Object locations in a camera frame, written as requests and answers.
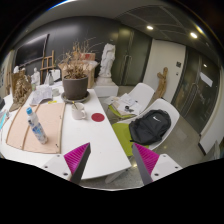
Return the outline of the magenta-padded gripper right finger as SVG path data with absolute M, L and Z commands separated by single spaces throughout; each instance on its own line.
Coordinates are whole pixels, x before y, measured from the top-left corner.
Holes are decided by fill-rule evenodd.
M 157 154 L 137 143 L 132 145 L 132 153 L 144 185 L 182 169 L 169 155 Z

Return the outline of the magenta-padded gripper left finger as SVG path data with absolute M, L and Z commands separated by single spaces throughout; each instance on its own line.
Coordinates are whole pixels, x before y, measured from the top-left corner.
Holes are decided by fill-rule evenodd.
M 91 146 L 86 143 L 65 155 L 56 154 L 42 166 L 42 169 L 72 183 L 79 184 L 90 153 Z

